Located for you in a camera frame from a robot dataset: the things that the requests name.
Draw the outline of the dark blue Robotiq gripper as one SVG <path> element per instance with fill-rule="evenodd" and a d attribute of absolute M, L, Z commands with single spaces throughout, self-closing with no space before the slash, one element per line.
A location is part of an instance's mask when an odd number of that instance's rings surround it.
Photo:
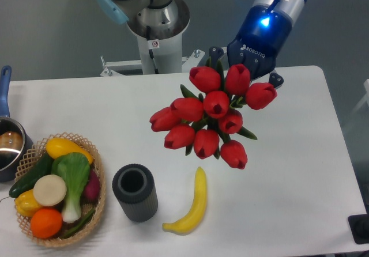
<path fill-rule="evenodd" d="M 239 32 L 227 45 L 229 66 L 243 64 L 249 70 L 252 80 L 270 73 L 268 83 L 278 89 L 284 79 L 273 70 L 278 53 L 291 29 L 291 21 L 282 14 L 269 13 L 265 6 L 252 7 Z M 221 47 L 212 46 L 209 49 L 210 66 L 216 67 L 223 55 Z"/>

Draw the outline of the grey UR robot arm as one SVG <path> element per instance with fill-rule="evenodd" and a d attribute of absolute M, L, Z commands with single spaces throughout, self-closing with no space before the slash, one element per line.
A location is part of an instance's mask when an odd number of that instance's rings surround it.
<path fill-rule="evenodd" d="M 183 0 L 97 0 L 115 23 L 127 24 L 136 36 L 144 74 L 183 71 L 182 35 L 190 22 Z M 245 65 L 251 79 L 269 76 L 278 88 L 276 58 L 289 36 L 306 0 L 255 0 L 238 33 L 226 49 L 212 47 L 210 63 Z"/>

